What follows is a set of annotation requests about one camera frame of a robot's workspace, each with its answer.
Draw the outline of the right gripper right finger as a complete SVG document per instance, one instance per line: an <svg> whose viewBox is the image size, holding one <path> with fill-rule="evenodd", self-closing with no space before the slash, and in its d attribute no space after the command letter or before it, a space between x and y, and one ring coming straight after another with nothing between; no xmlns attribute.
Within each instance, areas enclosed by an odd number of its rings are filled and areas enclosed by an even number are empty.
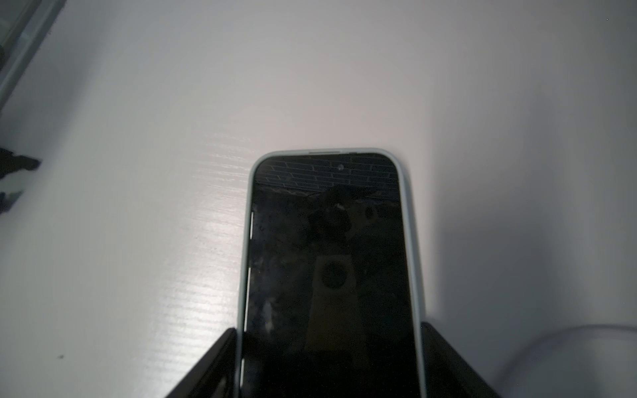
<svg viewBox="0 0 637 398"><path fill-rule="evenodd" d="M500 398L430 323L421 324L421 342L427 397Z"/></svg>

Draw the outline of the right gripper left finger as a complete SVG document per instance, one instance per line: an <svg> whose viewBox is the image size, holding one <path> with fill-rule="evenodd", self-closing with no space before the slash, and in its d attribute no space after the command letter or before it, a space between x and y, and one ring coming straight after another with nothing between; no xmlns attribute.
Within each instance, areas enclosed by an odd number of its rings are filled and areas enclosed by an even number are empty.
<svg viewBox="0 0 637 398"><path fill-rule="evenodd" d="M229 328L166 397L232 397L236 354L237 330Z"/></svg>

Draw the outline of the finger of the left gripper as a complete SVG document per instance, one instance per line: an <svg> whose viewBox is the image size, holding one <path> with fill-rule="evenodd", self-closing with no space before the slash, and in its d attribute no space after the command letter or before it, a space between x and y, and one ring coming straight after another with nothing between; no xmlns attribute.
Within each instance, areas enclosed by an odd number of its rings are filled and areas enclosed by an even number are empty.
<svg viewBox="0 0 637 398"><path fill-rule="evenodd" d="M25 155L16 155L8 149L0 149L0 178L3 179L9 174L20 171L34 171L41 165L38 159Z"/></svg>
<svg viewBox="0 0 637 398"><path fill-rule="evenodd" d="M23 195L23 191L18 192L1 192L0 193L0 213L9 212L18 199Z"/></svg>

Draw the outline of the phone with green case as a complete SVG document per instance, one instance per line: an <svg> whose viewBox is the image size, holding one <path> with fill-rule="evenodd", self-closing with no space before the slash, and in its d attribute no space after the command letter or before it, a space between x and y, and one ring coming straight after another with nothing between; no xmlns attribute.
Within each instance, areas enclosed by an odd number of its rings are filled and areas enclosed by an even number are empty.
<svg viewBox="0 0 637 398"><path fill-rule="evenodd" d="M250 172L236 397L423 397L404 172L381 149L271 153Z"/></svg>

